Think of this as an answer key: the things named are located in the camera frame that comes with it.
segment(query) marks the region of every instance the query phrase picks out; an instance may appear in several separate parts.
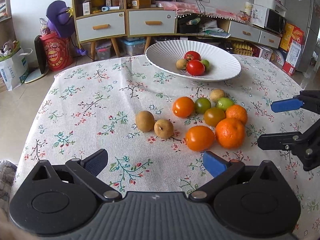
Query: drawer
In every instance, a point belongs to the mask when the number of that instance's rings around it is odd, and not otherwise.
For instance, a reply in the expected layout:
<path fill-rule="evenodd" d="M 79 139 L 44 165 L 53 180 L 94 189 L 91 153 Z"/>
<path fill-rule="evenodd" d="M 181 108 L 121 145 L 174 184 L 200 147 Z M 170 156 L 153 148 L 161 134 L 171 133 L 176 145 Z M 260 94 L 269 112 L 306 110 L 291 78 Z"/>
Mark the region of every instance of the drawer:
<path fill-rule="evenodd" d="M 260 39 L 258 43 L 277 49 L 279 47 L 280 40 L 281 38 L 276 35 L 267 33 L 265 31 L 261 31 Z"/>
<path fill-rule="evenodd" d="M 125 34 L 124 12 L 108 13 L 76 20 L 79 41 Z"/>
<path fill-rule="evenodd" d="M 246 41 L 258 42 L 260 38 L 260 32 L 261 30 L 248 25 L 232 21 L 230 22 L 229 33 L 231 34 L 231 37 Z"/>
<path fill-rule="evenodd" d="M 129 35 L 174 33 L 175 11 L 129 11 Z"/>

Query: cherry tomato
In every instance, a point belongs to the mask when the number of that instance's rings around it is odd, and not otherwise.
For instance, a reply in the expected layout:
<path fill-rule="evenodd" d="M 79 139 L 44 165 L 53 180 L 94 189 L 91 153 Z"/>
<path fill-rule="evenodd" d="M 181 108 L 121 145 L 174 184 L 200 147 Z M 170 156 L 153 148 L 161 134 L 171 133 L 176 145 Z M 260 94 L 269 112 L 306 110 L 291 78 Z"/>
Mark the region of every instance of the cherry tomato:
<path fill-rule="evenodd" d="M 187 64 L 187 71 L 190 75 L 200 76 L 205 72 L 205 67 L 199 60 L 193 59 Z"/>
<path fill-rule="evenodd" d="M 184 59 L 186 60 L 193 60 L 193 59 L 197 59 L 197 60 L 201 60 L 201 56 L 199 53 L 195 52 L 195 51 L 188 51 L 185 55 L 184 55 Z"/>
<path fill-rule="evenodd" d="M 211 102 L 207 98 L 198 98 L 195 101 L 195 111 L 197 114 L 204 114 L 205 111 L 211 108 Z"/>
<path fill-rule="evenodd" d="M 205 111 L 204 113 L 204 122 L 212 127 L 216 127 L 217 124 L 226 118 L 226 114 L 223 110 L 213 107 Z"/>
<path fill-rule="evenodd" d="M 186 144 L 192 151 L 202 152 L 211 147 L 214 142 L 213 131 L 203 125 L 191 127 L 186 133 Z"/>
<path fill-rule="evenodd" d="M 186 118 L 192 114 L 195 109 L 195 103 L 191 98 L 178 98 L 172 105 L 172 111 L 177 117 Z"/>

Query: fluted white bowl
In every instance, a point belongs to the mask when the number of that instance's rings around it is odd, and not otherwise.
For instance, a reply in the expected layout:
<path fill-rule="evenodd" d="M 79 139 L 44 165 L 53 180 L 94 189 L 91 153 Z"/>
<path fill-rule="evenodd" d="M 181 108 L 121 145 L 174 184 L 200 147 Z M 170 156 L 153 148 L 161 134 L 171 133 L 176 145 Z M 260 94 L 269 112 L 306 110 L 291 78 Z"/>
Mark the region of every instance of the fluted white bowl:
<path fill-rule="evenodd" d="M 192 76 L 176 68 L 176 62 L 191 50 L 210 62 L 210 70 L 201 76 Z M 193 80 L 223 81 L 236 77 L 241 71 L 241 65 L 234 56 L 216 46 L 198 41 L 158 42 L 147 49 L 146 57 L 153 66 L 165 72 Z"/>

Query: floral tablecloth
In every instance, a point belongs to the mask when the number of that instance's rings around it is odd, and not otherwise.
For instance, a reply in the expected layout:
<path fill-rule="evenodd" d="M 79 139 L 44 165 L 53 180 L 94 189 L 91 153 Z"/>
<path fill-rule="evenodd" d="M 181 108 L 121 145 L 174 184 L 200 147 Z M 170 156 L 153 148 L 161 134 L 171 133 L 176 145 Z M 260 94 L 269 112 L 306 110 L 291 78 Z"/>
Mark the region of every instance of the floral tablecloth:
<path fill-rule="evenodd" d="M 242 66 L 239 76 L 224 82 L 192 82 L 153 67 L 146 57 L 124 57 L 73 67 L 55 77 L 30 129 L 14 179 L 14 194 L 38 160 L 64 164 L 84 159 L 104 148 L 108 166 L 98 178 L 120 191 L 184 191 L 190 194 L 212 179 L 203 166 L 202 153 L 185 145 L 186 131 L 204 125 L 203 116 L 179 119 L 173 101 L 181 96 L 196 100 L 220 88 L 248 112 L 247 138 L 238 150 L 217 143 L 211 151 L 226 160 L 248 165 L 272 160 L 301 204 L 294 234 L 317 239 L 320 233 L 320 168 L 305 172 L 290 152 L 262 151 L 257 138 L 263 133 L 304 132 L 318 116 L 306 110 L 274 114 L 273 101 L 291 98 L 300 87 L 270 62 L 235 56 Z M 174 135 L 167 140 L 153 132 L 141 133 L 135 114 L 148 110 L 156 119 L 169 119 Z"/>

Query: cabinet leg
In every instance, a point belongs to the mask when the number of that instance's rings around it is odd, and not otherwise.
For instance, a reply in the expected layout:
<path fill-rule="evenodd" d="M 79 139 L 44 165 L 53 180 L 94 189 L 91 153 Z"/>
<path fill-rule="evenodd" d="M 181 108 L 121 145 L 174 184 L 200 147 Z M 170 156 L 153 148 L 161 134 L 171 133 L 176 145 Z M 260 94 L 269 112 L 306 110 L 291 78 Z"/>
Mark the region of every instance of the cabinet leg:
<path fill-rule="evenodd" d="M 116 38 L 111 38 L 111 42 L 112 42 L 113 48 L 115 49 L 117 57 L 120 57 L 120 51 L 119 51 L 119 48 L 118 48 L 118 44 L 117 44 Z"/>
<path fill-rule="evenodd" d="M 91 54 L 92 62 L 94 62 L 95 61 L 95 56 L 96 56 L 96 42 L 95 41 L 91 42 L 90 54 Z"/>
<path fill-rule="evenodd" d="M 144 54 L 146 53 L 147 48 L 149 48 L 150 46 L 150 41 L 151 41 L 151 36 L 147 36 L 146 45 L 144 47 Z"/>

